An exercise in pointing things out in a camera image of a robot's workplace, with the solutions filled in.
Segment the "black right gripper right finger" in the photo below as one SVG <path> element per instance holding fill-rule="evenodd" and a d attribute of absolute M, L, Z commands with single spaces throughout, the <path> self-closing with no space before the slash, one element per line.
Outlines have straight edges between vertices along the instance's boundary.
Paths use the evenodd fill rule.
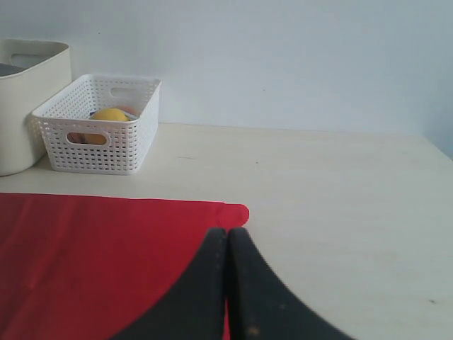
<path fill-rule="evenodd" d="M 227 237 L 226 308 L 231 339 L 351 338 L 277 277 L 244 228 L 230 230 Z"/>

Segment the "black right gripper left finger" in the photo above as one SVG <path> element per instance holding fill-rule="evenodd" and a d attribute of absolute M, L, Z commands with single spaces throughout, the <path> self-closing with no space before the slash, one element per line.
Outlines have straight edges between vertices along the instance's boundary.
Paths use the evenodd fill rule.
<path fill-rule="evenodd" d="M 222 339 L 224 335 L 224 229 L 209 229 L 180 278 L 152 307 L 113 339 Z"/>

